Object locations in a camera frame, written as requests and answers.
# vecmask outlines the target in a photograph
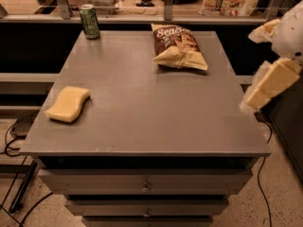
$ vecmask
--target drawer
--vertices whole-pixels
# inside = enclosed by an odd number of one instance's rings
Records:
[[[238,193],[250,179],[243,169],[42,169],[39,177],[55,194]]]
[[[167,198],[155,196],[152,199],[116,197],[104,201],[68,201],[66,208],[75,216],[133,216],[133,217],[164,217],[164,216],[206,216],[219,215],[228,205],[227,200],[200,200],[199,196],[183,198]]]
[[[97,218],[83,217],[86,227],[209,227],[212,218]]]

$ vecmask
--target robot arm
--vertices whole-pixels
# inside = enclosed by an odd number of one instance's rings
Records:
[[[280,58],[273,64],[265,62],[254,76],[240,108],[254,113],[273,97],[291,87],[300,78],[303,65],[303,1],[274,20],[258,27],[249,35],[255,43],[270,42]]]

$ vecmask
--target table top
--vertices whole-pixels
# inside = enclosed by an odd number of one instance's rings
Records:
[[[21,153],[32,156],[211,156],[270,154],[252,116],[239,110],[241,86],[215,32],[193,32],[208,71],[152,62],[151,31],[80,34]],[[91,98],[72,124],[45,110],[65,86]]]

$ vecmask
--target chip bag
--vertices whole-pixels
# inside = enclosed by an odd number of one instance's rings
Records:
[[[207,64],[192,32],[175,25],[151,24],[156,57],[153,62],[170,67],[207,70]]]

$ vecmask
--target black stand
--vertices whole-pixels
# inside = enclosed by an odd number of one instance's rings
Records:
[[[37,164],[32,161],[31,165],[24,166],[24,165],[0,165],[0,173],[15,173],[15,174],[26,174],[24,177],[18,192],[15,195],[15,198],[13,199],[9,212],[11,214],[15,213],[17,210],[19,210],[22,207],[21,199],[24,196],[27,186],[37,168]]]

